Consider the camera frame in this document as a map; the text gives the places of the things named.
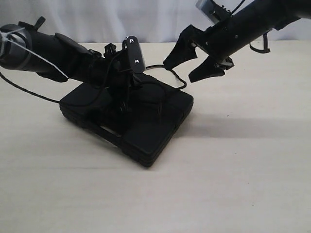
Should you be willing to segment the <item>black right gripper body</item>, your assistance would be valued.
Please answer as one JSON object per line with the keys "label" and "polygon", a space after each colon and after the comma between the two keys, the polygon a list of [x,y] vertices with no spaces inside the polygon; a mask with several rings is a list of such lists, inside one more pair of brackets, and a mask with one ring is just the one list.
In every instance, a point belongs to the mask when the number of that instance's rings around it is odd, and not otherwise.
{"label": "black right gripper body", "polygon": [[196,70],[229,70],[234,67],[235,23],[223,20],[204,31],[193,27],[191,42],[207,54]]}

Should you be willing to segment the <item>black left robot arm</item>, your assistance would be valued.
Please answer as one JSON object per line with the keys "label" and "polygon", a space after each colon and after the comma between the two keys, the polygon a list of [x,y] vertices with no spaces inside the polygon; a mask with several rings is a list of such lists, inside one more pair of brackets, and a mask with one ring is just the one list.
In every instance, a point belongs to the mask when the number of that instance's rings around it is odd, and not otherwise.
{"label": "black left robot arm", "polygon": [[7,70],[33,72],[58,83],[76,80],[81,83],[78,94],[59,101],[66,108],[85,110],[108,105],[121,112],[143,104],[142,82],[145,71],[140,44],[136,37],[123,40],[121,48],[113,43],[103,52],[88,49],[62,33],[46,34],[39,30],[45,22],[19,22],[0,28],[0,65]]}

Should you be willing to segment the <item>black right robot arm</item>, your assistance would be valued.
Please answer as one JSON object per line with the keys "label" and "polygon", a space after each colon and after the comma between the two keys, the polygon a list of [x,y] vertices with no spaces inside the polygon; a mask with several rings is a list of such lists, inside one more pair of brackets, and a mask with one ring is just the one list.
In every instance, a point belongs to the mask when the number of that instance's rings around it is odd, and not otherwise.
{"label": "black right robot arm", "polygon": [[181,32],[173,50],[163,62],[165,69],[173,69],[196,59],[195,50],[200,48],[208,57],[189,74],[192,83],[223,76],[225,71],[234,66],[230,56],[260,36],[264,38],[264,48],[259,50],[252,47],[251,50],[269,53],[269,31],[279,31],[295,21],[311,17],[309,0],[254,0],[240,11],[229,11],[213,0],[199,0],[196,7],[213,25],[204,31],[189,25]]}

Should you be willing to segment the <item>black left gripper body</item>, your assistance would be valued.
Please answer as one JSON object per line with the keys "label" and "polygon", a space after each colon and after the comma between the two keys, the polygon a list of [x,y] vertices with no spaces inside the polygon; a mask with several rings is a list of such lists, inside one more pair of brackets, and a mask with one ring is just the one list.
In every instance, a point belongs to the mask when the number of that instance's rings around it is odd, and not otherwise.
{"label": "black left gripper body", "polygon": [[92,62],[89,66],[89,83],[95,89],[129,88],[131,71],[127,46],[122,44],[121,50],[116,50],[115,44],[104,46],[104,53],[90,49]]}

